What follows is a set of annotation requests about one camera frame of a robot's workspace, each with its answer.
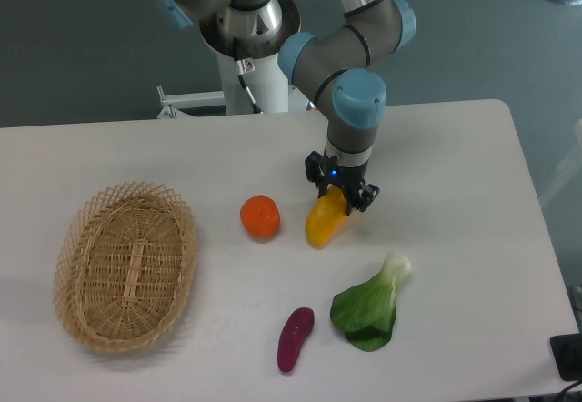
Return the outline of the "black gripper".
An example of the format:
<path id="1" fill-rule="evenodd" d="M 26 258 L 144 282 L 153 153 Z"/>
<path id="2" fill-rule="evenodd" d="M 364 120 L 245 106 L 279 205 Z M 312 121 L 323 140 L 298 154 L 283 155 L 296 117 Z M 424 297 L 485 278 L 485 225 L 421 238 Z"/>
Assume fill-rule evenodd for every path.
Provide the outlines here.
<path id="1" fill-rule="evenodd" d="M 339 188 L 346 199 L 345 214 L 350 216 L 354 210 L 365 212 L 374 202 L 380 188 L 365 182 L 368 162 L 359 166 L 341 166 L 335 156 L 312 151 L 305 160 L 306 178 L 317 188 L 321 198 L 330 186 Z"/>

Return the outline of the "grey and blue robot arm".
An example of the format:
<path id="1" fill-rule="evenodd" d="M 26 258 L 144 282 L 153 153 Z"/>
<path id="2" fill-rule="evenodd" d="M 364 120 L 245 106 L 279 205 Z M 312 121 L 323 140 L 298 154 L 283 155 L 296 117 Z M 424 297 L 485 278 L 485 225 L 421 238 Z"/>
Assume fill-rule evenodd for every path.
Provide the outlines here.
<path id="1" fill-rule="evenodd" d="M 297 89 L 327 120 L 324 150 L 305 161 L 308 181 L 320 195 L 338 189 L 347 212 L 370 206 L 378 188 L 365 172 L 387 96 L 371 65 L 414 37 L 405 0 L 340 0 L 345 22 L 323 38 L 302 28 L 293 0 L 157 1 L 179 27 L 199 27 L 228 114 L 285 112 Z"/>

